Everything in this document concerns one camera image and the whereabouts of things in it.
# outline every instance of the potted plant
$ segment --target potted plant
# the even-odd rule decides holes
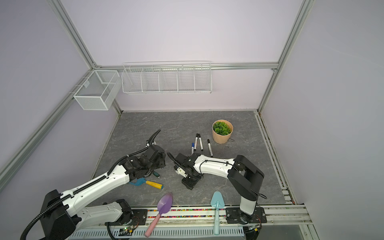
[[[212,124],[212,135],[217,143],[226,143],[232,132],[233,126],[227,120],[217,120]]]

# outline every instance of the gray tabletop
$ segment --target gray tabletop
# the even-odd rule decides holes
[[[219,119],[231,122],[234,128],[231,138],[225,144],[217,144],[212,138],[212,123]],[[207,139],[210,139],[216,158],[245,156],[265,174],[260,193],[266,195],[268,199],[259,198],[258,203],[285,203],[253,111],[123,113],[107,144],[95,176],[107,172],[120,157],[145,147],[146,140],[158,129],[161,129],[161,132],[155,139],[156,144],[173,156],[178,153],[190,156],[191,143],[195,141],[196,133],[201,134],[204,146],[204,151],[200,151],[198,144],[196,152],[208,156]],[[156,206],[167,192],[173,194],[173,205],[210,205],[215,191],[222,193],[226,205],[240,204],[240,195],[228,179],[205,174],[204,179],[189,190],[181,183],[182,176],[176,174],[173,167],[174,163],[167,156],[166,166],[156,170],[161,178],[158,179],[153,175],[146,178],[163,184],[162,190],[147,184],[141,186],[125,184],[98,198],[91,205],[125,199],[132,207]]]

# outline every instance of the purple garden trowel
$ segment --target purple garden trowel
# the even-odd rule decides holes
[[[144,233],[144,236],[149,237],[155,228],[157,222],[159,221],[161,214],[165,214],[169,212],[170,207],[172,206],[172,193],[167,193],[164,195],[160,201],[157,204],[157,210],[159,211],[159,214],[156,216],[156,218],[153,220],[151,225],[148,227],[147,231]]]

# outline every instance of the white wall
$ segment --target white wall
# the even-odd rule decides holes
[[[63,0],[97,64],[276,62],[302,0]]]
[[[116,100],[124,111],[257,109],[272,76],[271,69],[214,70],[212,93],[127,95]]]
[[[302,0],[63,0],[97,64],[277,62]],[[124,95],[122,110],[256,109],[271,70],[213,71],[206,94]]]
[[[262,112],[320,239],[383,239],[383,12],[316,1]]]
[[[87,70],[45,1],[1,1],[0,167]]]
[[[85,111],[73,102],[0,193],[2,239],[20,238],[48,192],[62,192],[90,180],[115,120],[114,109]],[[42,237],[38,222],[27,239]]]

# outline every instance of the wire mesh basket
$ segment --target wire mesh basket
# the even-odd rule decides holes
[[[212,73],[209,62],[123,65],[122,89],[127,94],[212,92]]]
[[[115,70],[94,70],[74,94],[84,110],[108,110],[121,88]]]

